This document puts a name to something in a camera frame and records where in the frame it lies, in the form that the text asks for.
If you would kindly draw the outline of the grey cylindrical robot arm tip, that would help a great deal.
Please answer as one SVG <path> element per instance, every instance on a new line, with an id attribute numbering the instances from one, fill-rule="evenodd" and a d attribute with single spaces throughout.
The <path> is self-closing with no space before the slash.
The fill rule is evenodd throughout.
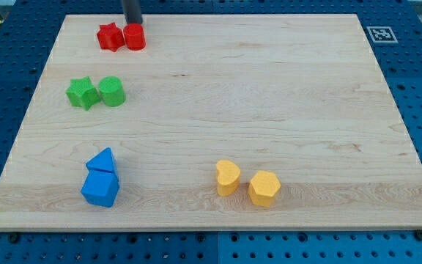
<path id="1" fill-rule="evenodd" d="M 121 0 L 121 4 L 127 24 L 143 23 L 140 0 Z"/>

